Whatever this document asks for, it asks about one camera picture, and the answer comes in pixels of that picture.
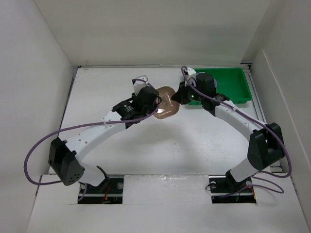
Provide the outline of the brown square panda plate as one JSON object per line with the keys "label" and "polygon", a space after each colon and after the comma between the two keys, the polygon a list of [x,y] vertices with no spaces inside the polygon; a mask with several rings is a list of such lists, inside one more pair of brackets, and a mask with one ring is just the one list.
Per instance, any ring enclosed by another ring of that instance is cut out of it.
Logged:
{"label": "brown square panda plate", "polygon": [[162,101],[158,107],[154,117],[157,119],[165,119],[175,115],[179,111],[180,104],[172,99],[175,91],[169,86],[163,86],[157,89]]}

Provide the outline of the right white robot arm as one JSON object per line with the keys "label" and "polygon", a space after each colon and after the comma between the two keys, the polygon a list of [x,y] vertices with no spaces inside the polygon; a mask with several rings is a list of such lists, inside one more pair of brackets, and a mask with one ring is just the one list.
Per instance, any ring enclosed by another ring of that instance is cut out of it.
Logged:
{"label": "right white robot arm", "polygon": [[248,187],[248,178],[288,156],[279,125],[265,124],[240,110],[226,95],[217,92],[216,82],[210,74],[182,67],[182,75],[184,79],[172,100],[181,105],[193,100],[200,102],[205,111],[228,123],[249,143],[246,158],[228,170],[219,183],[226,196],[242,192]]}

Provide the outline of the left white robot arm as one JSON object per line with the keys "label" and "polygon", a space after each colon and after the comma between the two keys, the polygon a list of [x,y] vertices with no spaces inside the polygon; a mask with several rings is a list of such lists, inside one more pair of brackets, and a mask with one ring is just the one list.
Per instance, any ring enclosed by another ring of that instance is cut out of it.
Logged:
{"label": "left white robot arm", "polygon": [[54,139],[50,146],[50,167],[65,186],[81,182],[90,184],[97,192],[104,192],[108,188],[107,174],[99,166],[83,163],[83,159],[111,136],[153,115],[160,102],[159,92],[145,86],[81,133],[69,139]]}

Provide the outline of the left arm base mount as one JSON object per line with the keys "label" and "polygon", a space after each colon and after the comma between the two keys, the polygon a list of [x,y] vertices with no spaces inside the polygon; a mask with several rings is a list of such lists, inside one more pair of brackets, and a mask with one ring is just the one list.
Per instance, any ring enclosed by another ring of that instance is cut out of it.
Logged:
{"label": "left arm base mount", "polygon": [[122,204],[124,176],[111,176],[104,191],[89,184],[80,184],[78,204]]}

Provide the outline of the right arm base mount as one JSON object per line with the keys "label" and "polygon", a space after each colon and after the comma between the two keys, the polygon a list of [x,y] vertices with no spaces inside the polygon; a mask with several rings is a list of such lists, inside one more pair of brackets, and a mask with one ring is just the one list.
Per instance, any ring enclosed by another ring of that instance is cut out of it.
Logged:
{"label": "right arm base mount", "polygon": [[257,203],[254,189],[247,186],[252,184],[251,177],[239,183],[227,183],[225,175],[210,175],[208,179],[206,191],[210,191],[212,204]]}

